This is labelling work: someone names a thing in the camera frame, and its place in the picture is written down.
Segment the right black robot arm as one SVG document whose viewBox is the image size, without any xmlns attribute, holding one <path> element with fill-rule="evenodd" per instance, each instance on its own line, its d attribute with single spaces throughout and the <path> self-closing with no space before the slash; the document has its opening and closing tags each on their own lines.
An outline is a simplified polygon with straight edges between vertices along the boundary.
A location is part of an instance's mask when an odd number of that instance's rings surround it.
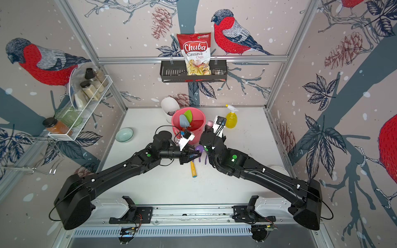
<svg viewBox="0 0 397 248">
<path fill-rule="evenodd" d="M 206 125 L 200 145 L 208 154 L 209 163 L 219 172 L 261 185 L 290 202 L 288 212 L 296 223 L 310 230 L 320 230 L 322 198 L 320 183 L 303 181 L 260 164 L 249 155 L 227 148 L 226 137 L 217 134 L 215 125 Z"/>
</svg>

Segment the blue toy rake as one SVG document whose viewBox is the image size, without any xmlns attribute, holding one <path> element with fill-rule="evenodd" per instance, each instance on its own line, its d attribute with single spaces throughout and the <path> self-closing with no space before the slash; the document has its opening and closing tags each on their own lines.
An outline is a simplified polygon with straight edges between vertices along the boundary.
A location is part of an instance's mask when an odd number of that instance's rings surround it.
<svg viewBox="0 0 397 248">
<path fill-rule="evenodd" d="M 193 178 L 197 177 L 197 172 L 196 172 L 196 168 L 195 168 L 195 164 L 193 161 L 190 162 L 190 167 L 191 167 L 191 174 Z"/>
</svg>

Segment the green toy spade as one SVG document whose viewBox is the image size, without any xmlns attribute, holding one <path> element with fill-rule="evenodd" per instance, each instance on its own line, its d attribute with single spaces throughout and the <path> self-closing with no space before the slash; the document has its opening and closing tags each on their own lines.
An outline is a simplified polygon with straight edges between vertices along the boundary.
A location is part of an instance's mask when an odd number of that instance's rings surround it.
<svg viewBox="0 0 397 248">
<path fill-rule="evenodd" d="M 187 119 L 187 121 L 188 121 L 189 123 L 192 122 L 192 120 L 193 120 L 193 115 L 192 115 L 192 111 L 191 111 L 191 110 L 186 110 L 186 111 L 184 112 L 184 116 L 186 117 L 186 119 Z"/>
</svg>

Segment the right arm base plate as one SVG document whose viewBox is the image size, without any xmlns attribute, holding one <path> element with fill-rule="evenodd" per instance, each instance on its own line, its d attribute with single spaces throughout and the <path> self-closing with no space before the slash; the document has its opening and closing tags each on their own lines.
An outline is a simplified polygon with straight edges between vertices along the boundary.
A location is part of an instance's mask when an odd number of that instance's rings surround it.
<svg viewBox="0 0 397 248">
<path fill-rule="evenodd" d="M 258 195 L 251 196 L 247 205 L 235 205 L 233 206 L 232 219 L 235 222 L 242 222 L 249 225 L 254 225 L 259 222 L 274 223 L 276 221 L 275 216 L 264 217 L 255 211 L 255 203 L 259 199 Z"/>
</svg>

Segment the red toy shovel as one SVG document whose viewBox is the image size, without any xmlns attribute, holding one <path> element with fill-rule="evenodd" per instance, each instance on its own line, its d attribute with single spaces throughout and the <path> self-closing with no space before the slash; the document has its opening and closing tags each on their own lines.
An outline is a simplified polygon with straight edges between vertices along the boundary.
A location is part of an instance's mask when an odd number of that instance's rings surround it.
<svg viewBox="0 0 397 248">
<path fill-rule="evenodd" d="M 195 130 L 198 130 L 198 129 L 200 129 L 202 127 L 203 124 L 204 124 L 203 120 L 193 120 L 190 123 L 190 127 L 188 127 L 188 130 L 191 131 L 191 132 L 193 132 Z"/>
</svg>

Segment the yellow spray bottle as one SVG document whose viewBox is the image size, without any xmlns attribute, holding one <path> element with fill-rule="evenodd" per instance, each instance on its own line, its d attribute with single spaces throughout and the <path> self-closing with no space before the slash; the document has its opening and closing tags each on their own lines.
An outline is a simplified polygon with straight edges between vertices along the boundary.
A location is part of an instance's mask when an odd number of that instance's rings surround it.
<svg viewBox="0 0 397 248">
<path fill-rule="evenodd" d="M 226 104 L 225 105 L 227 107 L 227 109 L 230 111 L 227 116 L 226 116 L 226 124 L 225 126 L 229 129 L 233 129 L 236 127 L 237 122 L 238 122 L 238 118 L 236 115 L 236 112 L 238 112 L 238 109 L 235 108 L 232 105 Z"/>
</svg>

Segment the light blue toy trowel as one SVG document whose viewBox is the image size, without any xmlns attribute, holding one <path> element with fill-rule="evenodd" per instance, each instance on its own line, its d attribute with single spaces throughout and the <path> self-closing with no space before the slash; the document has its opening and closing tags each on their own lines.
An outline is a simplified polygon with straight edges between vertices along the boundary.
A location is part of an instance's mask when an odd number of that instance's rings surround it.
<svg viewBox="0 0 397 248">
<path fill-rule="evenodd" d="M 179 125 L 181 128 L 190 127 L 190 122 L 188 121 L 187 117 L 184 114 L 181 114 L 179 116 Z"/>
</svg>

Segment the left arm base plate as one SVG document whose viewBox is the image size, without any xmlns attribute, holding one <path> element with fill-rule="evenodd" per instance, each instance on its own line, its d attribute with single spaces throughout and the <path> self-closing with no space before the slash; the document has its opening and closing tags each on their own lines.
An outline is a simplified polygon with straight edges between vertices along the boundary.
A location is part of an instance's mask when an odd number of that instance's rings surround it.
<svg viewBox="0 0 397 248">
<path fill-rule="evenodd" d="M 153 207 L 138 207 L 129 196 L 122 197 L 128 204 L 128 211 L 120 218 L 110 218 L 110 224 L 149 224 Z"/>
</svg>

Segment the purple toy fork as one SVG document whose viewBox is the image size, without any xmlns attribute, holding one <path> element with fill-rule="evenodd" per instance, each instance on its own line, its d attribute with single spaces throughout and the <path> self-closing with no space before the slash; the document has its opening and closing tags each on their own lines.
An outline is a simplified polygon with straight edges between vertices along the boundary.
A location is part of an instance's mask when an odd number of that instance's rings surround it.
<svg viewBox="0 0 397 248">
<path fill-rule="evenodd" d="M 211 129 L 213 127 L 213 125 L 214 125 L 214 122 L 209 120 L 207 122 L 207 124 L 205 125 L 205 127 L 204 127 L 204 131 L 207 131 L 207 130 Z M 201 155 L 205 154 L 204 164 L 206 165 L 207 161 L 208 161 L 208 154 L 206 153 L 206 151 L 204 149 L 204 146 L 203 145 L 198 145 L 195 148 L 195 151 L 199 151 L 201 153 Z"/>
</svg>

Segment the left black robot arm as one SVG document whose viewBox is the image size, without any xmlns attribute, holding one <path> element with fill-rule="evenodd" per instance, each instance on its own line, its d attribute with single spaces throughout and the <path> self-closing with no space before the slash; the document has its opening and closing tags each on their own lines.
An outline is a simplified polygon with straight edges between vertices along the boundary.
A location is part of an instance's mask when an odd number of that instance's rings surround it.
<svg viewBox="0 0 397 248">
<path fill-rule="evenodd" d="M 180 164 L 185 164 L 200 156 L 193 146 L 187 144 L 181 149 L 173 142 L 170 132 L 161 131 L 154 135 L 152 143 L 124 162 L 85 177 L 69 176 L 54 201 L 54 208 L 63 228 L 75 229 L 91 216 L 95 209 L 91 201 L 108 189 L 150 171 L 160 165 L 162 159 L 178 159 Z"/>
</svg>

